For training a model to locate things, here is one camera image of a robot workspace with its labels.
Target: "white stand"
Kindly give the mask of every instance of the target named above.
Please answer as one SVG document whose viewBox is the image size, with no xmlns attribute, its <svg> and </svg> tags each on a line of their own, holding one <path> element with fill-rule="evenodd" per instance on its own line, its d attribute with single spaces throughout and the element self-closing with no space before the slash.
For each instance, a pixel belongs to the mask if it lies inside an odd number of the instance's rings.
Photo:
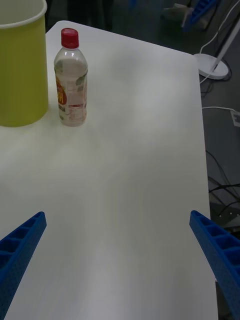
<svg viewBox="0 0 240 320">
<path fill-rule="evenodd" d="M 215 58 L 214 56 L 197 53 L 194 57 L 197 60 L 198 72 L 201 76 L 208 77 L 209 79 L 220 80 L 225 78 L 229 73 L 229 68 L 221 60 L 233 42 L 235 36 L 240 29 L 240 19 L 233 28 L 230 36 L 223 45 L 219 55 Z"/>
</svg>

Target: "blue object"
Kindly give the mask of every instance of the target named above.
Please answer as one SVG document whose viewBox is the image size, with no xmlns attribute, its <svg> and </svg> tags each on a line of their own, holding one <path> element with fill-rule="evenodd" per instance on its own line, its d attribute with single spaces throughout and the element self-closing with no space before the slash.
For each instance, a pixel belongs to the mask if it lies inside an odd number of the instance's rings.
<svg viewBox="0 0 240 320">
<path fill-rule="evenodd" d="M 5 318 L 46 226 L 44 212 L 38 212 L 0 241 L 0 320 Z"/>
<path fill-rule="evenodd" d="M 190 227 L 222 289 L 234 319 L 240 320 L 240 240 L 197 211 L 191 212 Z"/>
<path fill-rule="evenodd" d="M 217 5 L 217 0 L 198 0 L 190 18 L 185 23 L 183 30 L 189 31 L 191 25 L 194 25 L 210 9 Z"/>
</svg>

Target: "yellow trash can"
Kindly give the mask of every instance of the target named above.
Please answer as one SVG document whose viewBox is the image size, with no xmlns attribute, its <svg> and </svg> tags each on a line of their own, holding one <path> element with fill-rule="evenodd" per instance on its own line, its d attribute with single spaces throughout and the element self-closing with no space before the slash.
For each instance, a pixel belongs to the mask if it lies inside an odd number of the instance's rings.
<svg viewBox="0 0 240 320">
<path fill-rule="evenodd" d="M 0 125 L 32 124 L 48 109 L 45 0 L 0 0 Z"/>
</svg>

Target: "plastic bottle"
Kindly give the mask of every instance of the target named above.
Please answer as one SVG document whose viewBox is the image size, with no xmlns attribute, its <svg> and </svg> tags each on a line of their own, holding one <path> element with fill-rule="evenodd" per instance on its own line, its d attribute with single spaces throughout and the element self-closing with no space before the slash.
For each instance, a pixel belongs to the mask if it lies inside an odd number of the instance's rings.
<svg viewBox="0 0 240 320">
<path fill-rule="evenodd" d="M 61 45 L 54 60 L 59 116 L 66 126 L 80 126 L 87 116 L 88 64 L 76 30 L 62 29 Z"/>
</svg>

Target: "table surface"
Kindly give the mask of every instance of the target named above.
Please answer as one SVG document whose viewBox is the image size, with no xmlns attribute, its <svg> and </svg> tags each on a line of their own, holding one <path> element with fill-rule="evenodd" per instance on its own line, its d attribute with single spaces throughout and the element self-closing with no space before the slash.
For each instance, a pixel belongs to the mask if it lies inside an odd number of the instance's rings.
<svg viewBox="0 0 240 320">
<path fill-rule="evenodd" d="M 89 66 L 74 128 L 59 121 L 53 64 L 66 27 Z M 0 237 L 38 211 L 47 220 L 5 320 L 217 319 L 189 227 L 191 210 L 209 216 L 194 58 L 67 21 L 46 44 L 49 111 L 0 128 Z"/>
</svg>

